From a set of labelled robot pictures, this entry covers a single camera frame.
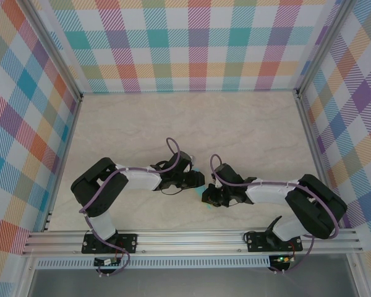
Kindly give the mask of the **teal cloth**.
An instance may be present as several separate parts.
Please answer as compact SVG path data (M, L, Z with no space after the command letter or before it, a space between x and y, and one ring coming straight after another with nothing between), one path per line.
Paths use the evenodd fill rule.
M207 203L205 203L205 202L202 202L202 194L203 194L203 192L205 191L205 189L206 189L207 187L206 187L206 185L204 184L204 185L202 185L202 186L200 186L200 187L196 187L196 188L194 188L194 190L196 191L196 193L198 194L198 196L199 196L199 201L205 206L205 208L206 209L208 209L208 210L211 210L212 209L212 206L210 205L210 204L207 204Z

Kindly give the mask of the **small circuit board green light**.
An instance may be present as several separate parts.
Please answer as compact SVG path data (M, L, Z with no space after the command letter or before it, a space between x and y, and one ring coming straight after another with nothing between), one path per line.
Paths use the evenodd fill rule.
M270 256L270 261L274 264L290 263L295 261L295 257L286 255L276 255Z

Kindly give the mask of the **long aluminium mounting rail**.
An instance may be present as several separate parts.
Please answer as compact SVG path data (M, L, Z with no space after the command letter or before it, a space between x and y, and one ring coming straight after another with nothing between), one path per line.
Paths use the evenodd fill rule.
M234 256L264 255L271 252L249 252L243 240L247 230L142 230L121 231L121 234L137 234L137 247L131 256ZM114 254L82 254L83 238L87 231L47 231L30 233L23 256L112 257ZM341 229L333 239L310 239L301 236L303 251L274 252L278 254L353 254L363 251L362 243L353 229Z

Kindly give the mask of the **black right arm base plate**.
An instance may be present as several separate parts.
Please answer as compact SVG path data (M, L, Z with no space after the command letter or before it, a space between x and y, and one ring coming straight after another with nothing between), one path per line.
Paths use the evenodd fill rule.
M266 232L249 231L244 233L243 240L249 252L299 252L303 251L300 237L282 241L276 235Z

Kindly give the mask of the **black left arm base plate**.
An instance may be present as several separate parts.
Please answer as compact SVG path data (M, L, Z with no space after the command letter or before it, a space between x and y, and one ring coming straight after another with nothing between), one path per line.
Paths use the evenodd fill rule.
M117 233L107 239L106 242L134 254L137 247L137 234ZM82 254L114 254L116 251L117 249L102 243L92 233L86 234L83 238Z

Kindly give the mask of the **aluminium table side rail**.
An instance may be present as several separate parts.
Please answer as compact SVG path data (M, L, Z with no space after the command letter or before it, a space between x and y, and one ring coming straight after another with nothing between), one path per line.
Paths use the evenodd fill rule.
M69 154L69 151L70 151L70 147L71 147L72 139L73 139L73 136L74 136L75 128L76 128L77 121L78 121L78 118L79 118L79 114L80 114L80 111L81 111L81 108L82 108L82 103L83 103L83 94L81 94L81 96L79 97L78 102L76 104L76 109L75 109L73 122L72 122L72 125L70 127L70 131L68 133L66 146L64 147L64 154L62 156L62 160L61 160L61 162L59 164L59 167L58 167L58 175L57 175L57 178L56 178L56 181L55 181L55 184L54 184L53 192L52 192L51 196L49 197L49 199L47 201L46 209L44 211L43 221L42 221L42 223L40 224L40 227L39 227L40 232L44 232L44 231L48 230L48 225L50 223L50 219L51 219L53 209L54 209L54 206L55 206L55 203L56 203L56 199L57 199L57 196L58 196L59 187L60 187L60 184L61 184L62 176L64 174L64 169L66 167L66 161L67 161L67 157L68 157L68 154Z
M339 221L346 213L346 203L331 189L323 162L318 152L317 141L307 118L304 102L296 100L296 107L310 147L317 176L305 174L296 189L286 199L305 229L314 237L333 238L339 232Z

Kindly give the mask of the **aluminium frame post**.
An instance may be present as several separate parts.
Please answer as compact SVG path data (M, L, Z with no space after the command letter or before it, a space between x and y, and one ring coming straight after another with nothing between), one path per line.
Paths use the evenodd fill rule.
M82 101L83 95L80 89L78 88L75 80L67 68L55 42L51 38L49 31L46 29L43 21L41 20L37 10L32 4L31 0L16 0L26 18L31 23L33 29L35 30L38 38L40 39L41 44L45 48L48 56L52 59L54 65L57 67L58 72L62 76L64 82L68 86L69 90L75 97L78 102Z
M303 69L294 86L293 93L296 100L302 98L311 84L356 2L357 0L327 0L327 8L324 8L319 16L312 34L309 55L303 63Z

